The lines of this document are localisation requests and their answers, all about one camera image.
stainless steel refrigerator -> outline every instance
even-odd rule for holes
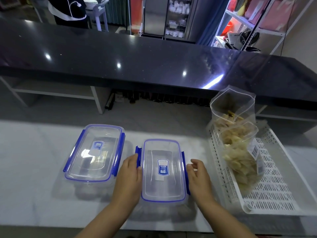
[[[214,0],[145,0],[146,35],[196,42]]]

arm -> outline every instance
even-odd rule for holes
[[[135,154],[124,160],[116,179],[112,199],[75,238],[112,238],[137,205],[142,189],[142,168]]]
[[[204,163],[195,159],[191,161],[193,164],[186,166],[189,190],[215,235],[218,238],[256,238],[244,224],[215,201]]]

pink box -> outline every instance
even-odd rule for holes
[[[250,23],[256,24],[269,0],[252,0],[244,16]],[[292,8],[295,9],[295,0],[275,0],[266,17],[260,24],[260,28],[284,32]]]

person in black clothing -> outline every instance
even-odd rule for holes
[[[88,29],[84,0],[48,0],[57,25]]]

hand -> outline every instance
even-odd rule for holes
[[[215,202],[212,195],[211,180],[204,163],[201,160],[191,159],[192,164],[186,165],[188,174],[189,191],[198,207]]]
[[[110,203],[126,212],[127,217],[139,202],[142,190],[142,168],[137,168],[137,158],[138,154],[134,154],[123,161]]]

